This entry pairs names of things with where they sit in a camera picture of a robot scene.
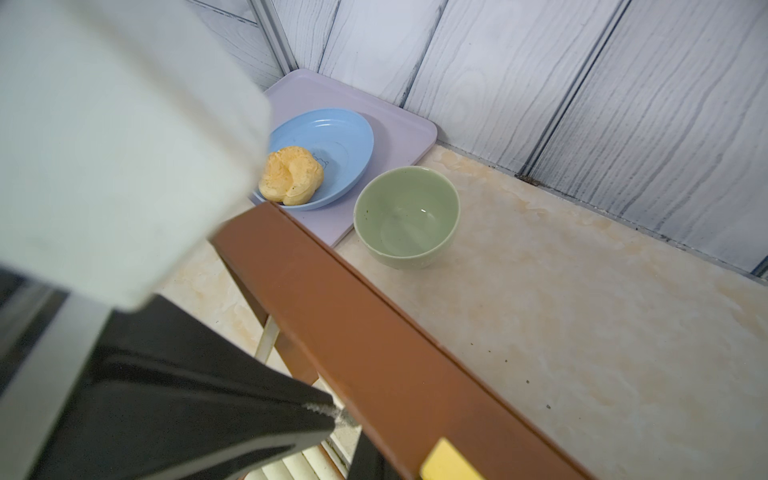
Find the ceramic bowl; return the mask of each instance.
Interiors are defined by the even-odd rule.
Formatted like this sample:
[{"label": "ceramic bowl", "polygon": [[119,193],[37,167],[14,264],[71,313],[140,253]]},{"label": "ceramic bowl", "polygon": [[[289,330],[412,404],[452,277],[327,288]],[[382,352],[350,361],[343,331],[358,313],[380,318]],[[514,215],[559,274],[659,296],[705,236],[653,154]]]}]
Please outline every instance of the ceramic bowl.
[{"label": "ceramic bowl", "polygon": [[400,167],[366,185],[355,203],[355,231],[379,262],[399,270],[423,268],[453,240],[461,208],[445,175]]}]

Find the lavender tray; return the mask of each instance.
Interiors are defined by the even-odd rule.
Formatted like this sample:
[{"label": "lavender tray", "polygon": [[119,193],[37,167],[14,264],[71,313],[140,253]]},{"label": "lavender tray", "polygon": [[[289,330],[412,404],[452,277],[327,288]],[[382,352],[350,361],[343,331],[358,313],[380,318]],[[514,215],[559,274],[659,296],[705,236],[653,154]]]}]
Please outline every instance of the lavender tray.
[{"label": "lavender tray", "polygon": [[[352,190],[326,207],[290,212],[331,247],[352,229],[362,188],[388,170],[415,164],[437,140],[437,127],[431,121],[311,70],[290,72],[264,94],[272,104],[273,130],[307,111],[333,107],[354,110],[371,124],[371,162]],[[251,200],[260,202],[255,195]]]}]

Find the wood-grain wall panel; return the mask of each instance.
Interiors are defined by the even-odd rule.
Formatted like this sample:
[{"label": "wood-grain wall panel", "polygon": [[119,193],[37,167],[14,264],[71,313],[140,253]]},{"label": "wood-grain wall panel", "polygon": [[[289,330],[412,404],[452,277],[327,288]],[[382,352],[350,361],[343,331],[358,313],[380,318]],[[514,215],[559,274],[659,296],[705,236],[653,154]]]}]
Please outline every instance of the wood-grain wall panel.
[{"label": "wood-grain wall panel", "polygon": [[342,0],[319,72],[402,105],[447,0]]},{"label": "wood-grain wall panel", "polygon": [[318,71],[339,0],[273,0],[300,68]]},{"label": "wood-grain wall panel", "polygon": [[768,3],[632,1],[531,175],[751,271],[768,253]]},{"label": "wood-grain wall panel", "polygon": [[256,23],[201,2],[187,4],[213,32],[224,50],[262,89],[269,88],[283,76]]},{"label": "wood-grain wall panel", "polygon": [[451,0],[405,108],[447,144],[517,171],[618,3]]}]

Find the countertop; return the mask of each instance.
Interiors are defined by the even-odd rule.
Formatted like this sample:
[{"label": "countertop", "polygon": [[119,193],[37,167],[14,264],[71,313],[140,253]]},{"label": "countertop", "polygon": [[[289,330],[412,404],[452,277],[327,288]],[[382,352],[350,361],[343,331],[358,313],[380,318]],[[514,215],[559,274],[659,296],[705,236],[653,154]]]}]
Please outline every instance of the countertop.
[{"label": "countertop", "polygon": [[[342,257],[598,478],[768,475],[768,287],[443,147],[420,164],[458,189],[454,244],[399,271],[353,231]],[[207,243],[161,292],[255,349]]]}]

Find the light blue oval plate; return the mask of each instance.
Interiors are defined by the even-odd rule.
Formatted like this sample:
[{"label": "light blue oval plate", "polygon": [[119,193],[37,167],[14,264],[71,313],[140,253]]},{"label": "light blue oval plate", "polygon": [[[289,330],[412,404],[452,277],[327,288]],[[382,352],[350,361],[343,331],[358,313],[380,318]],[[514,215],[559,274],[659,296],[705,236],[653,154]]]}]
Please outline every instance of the light blue oval plate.
[{"label": "light blue oval plate", "polygon": [[[362,178],[373,152],[373,130],[362,115],[344,108],[321,108],[291,118],[272,132],[270,151],[297,145],[323,166],[323,183],[304,205],[286,210],[324,207],[344,195]],[[253,195],[264,197],[257,188]]]}]

